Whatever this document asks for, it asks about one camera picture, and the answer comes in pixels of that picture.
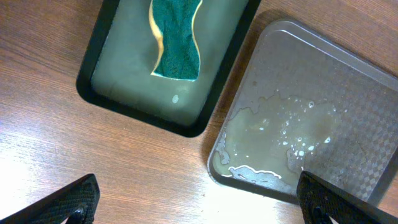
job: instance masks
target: bubble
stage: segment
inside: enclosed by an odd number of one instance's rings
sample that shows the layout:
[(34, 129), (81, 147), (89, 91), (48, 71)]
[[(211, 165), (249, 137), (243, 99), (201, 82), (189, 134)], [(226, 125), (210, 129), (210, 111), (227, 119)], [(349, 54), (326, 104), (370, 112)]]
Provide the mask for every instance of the bubble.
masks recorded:
[(178, 95), (174, 95), (173, 99), (172, 99), (173, 103), (177, 103), (178, 102)]

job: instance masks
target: wet tray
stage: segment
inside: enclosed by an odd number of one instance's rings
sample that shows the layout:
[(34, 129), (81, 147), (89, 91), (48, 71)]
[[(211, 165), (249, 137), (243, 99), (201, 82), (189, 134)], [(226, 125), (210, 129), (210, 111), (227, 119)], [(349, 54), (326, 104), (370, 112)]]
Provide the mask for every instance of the wet tray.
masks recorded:
[(221, 184), (297, 203), (301, 171), (378, 204), (397, 171), (398, 80), (295, 21), (263, 31), (208, 161)]
[(150, 75), (151, 0), (104, 0), (76, 82), (89, 103), (193, 137), (208, 123), (260, 0), (206, 0), (195, 17), (196, 81)]

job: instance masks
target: black tray rim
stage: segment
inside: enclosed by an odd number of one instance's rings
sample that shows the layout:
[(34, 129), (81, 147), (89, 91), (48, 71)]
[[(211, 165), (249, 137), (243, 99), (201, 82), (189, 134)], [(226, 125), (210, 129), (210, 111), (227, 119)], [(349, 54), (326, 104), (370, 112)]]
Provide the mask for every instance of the black tray rim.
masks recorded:
[[(308, 43), (307, 41), (303, 40), (301, 37), (297, 37), (297, 36), (293, 35), (292, 33), (286, 31), (287, 29), (291, 29), (291, 28), (302, 30), (304, 35), (306, 35), (307, 37), (310, 37), (314, 41), (311, 43)], [(262, 31), (261, 36), (267, 35), (268, 33), (271, 33), (271, 32), (277, 31), (277, 30), (287, 32), (288, 34), (295, 36), (296, 38), (300, 39), (301, 41), (306, 42), (307, 44), (311, 45), (312, 47), (315, 47), (318, 50), (321, 50), (323, 53), (325, 53), (339, 61), (341, 61), (341, 58), (343, 58), (344, 60), (348, 60), (350, 62), (350, 64), (348, 64), (349, 66), (353, 67), (354, 69), (358, 70), (361, 73), (370, 73), (371, 74), (371, 76), (369, 76), (370, 78), (380, 82), (381, 84), (383, 84), (395, 91), (398, 91), (398, 78), (393, 77), (392, 75), (384, 72), (380, 68), (373, 65), (371, 62), (369, 62), (365, 59), (359, 58), (357, 55), (351, 53), (350, 51), (340, 47), (337, 44), (334, 44), (332, 41), (328, 40), (324, 35), (321, 35), (318, 32), (310, 29), (309, 27), (302, 24), (301, 22), (296, 21), (294, 19), (290, 19), (290, 18), (276, 20), (274, 22), (271, 22)], [(325, 46), (320, 48), (319, 47), (320, 42), (323, 42), (325, 44)], [(232, 108), (234, 108), (234, 106), (238, 100), (238, 96), (243, 87), (242, 83), (244, 83), (245, 79), (246, 79), (246, 73), (242, 77), (241, 84), (239, 85), (239, 88), (234, 96), (234, 100), (233, 100), (231, 107), (228, 111), (226, 119), (224, 120), (224, 123), (221, 126), (221, 130), (223, 130), (223, 127), (228, 122), (227, 119), (230, 117)], [(249, 183), (249, 182), (246, 182), (243, 180), (234, 179), (234, 178), (230, 178), (230, 177), (224, 177), (224, 176), (220, 175), (219, 173), (217, 173), (217, 171), (215, 171), (215, 168), (213, 167), (213, 158), (214, 158), (214, 153), (217, 153), (216, 146), (217, 146), (217, 142), (218, 142), (219, 138), (221, 137), (221, 135), (222, 135), (222, 131), (219, 132), (218, 137), (216, 138), (216, 141), (213, 145), (213, 149), (211, 150), (210, 156), (207, 160), (208, 174), (214, 182), (216, 182), (217, 184), (220, 184), (220, 185), (233, 187), (233, 188), (236, 188), (239, 190), (245, 190), (248, 192), (252, 192), (254, 194), (263, 195), (265, 197), (271, 197), (271, 198), (285, 201), (288, 203), (293, 203), (296, 205), (299, 204), (297, 197), (291, 196), (286, 193), (278, 192), (276, 190), (267, 189), (265, 187), (261, 187), (259, 185), (252, 184), (252, 183)], [(391, 182), (394, 180), (394, 177), (396, 176), (397, 173), (398, 173), (398, 148), (395, 150), (395, 152), (391, 156), (391, 159), (390, 159), (388, 165), (386, 166), (385, 171), (380, 176), (380, 179), (377, 182), (375, 188), (373, 189), (372, 194), (369, 196), (367, 203), (370, 203), (371, 205), (374, 205), (374, 206), (378, 206), (380, 204), (380, 201), (382, 200), (384, 194), (386, 193), (386, 190), (389, 188)]]
[(106, 42), (113, 18), (119, 6), (120, 0), (104, 0), (99, 11), (93, 33), (90, 37), (85, 56), (81, 63), (76, 80), (78, 94), (88, 103), (100, 106), (107, 110), (138, 119), (145, 123), (157, 126), (167, 131), (193, 138), (199, 136), (207, 127), (211, 115), (215, 109), (218, 98), (234, 66), (235, 59), (243, 44), (246, 33), (249, 30), (254, 15), (261, 0), (249, 0), (238, 22), (235, 33), (229, 43), (227, 51), (218, 69), (216, 77), (211, 85), (208, 98), (197, 120), (191, 126), (182, 126), (171, 121), (164, 120), (154, 115), (129, 107), (105, 96), (97, 94), (91, 86), (91, 76), (100, 57), (102, 48)]

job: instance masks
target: wood grain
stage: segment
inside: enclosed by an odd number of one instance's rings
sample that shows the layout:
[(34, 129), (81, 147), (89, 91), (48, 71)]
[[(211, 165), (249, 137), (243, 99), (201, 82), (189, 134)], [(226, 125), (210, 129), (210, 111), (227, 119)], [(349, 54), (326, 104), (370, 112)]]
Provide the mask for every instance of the wood grain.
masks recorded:
[[(78, 96), (100, 6), (0, 3), (0, 218), (92, 172), (101, 189), (96, 223), (303, 223), (298, 206), (221, 187), (206, 172), (259, 34), (292, 17), (398, 75), (397, 1), (265, 0), (206, 131), (183, 138)], [(398, 177), (379, 207), (398, 216)]]

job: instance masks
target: water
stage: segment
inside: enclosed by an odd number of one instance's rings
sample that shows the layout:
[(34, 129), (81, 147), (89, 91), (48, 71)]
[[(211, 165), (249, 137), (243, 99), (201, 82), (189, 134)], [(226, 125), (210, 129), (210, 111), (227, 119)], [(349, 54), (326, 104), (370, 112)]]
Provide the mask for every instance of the water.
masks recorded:
[(149, 26), (150, 0), (120, 0), (91, 79), (100, 95), (189, 126), (211, 84), (248, 0), (203, 1), (195, 20), (201, 68), (195, 82), (150, 75), (158, 46)]
[(333, 140), (341, 122), (334, 108), (331, 103), (316, 105), (296, 96), (282, 99), (278, 93), (267, 100), (259, 98), (257, 113), (243, 108), (229, 120), (213, 165), (223, 175), (245, 167), (251, 175), (262, 173), (267, 180), (277, 177), (295, 187), (305, 158), (315, 156), (320, 144)]

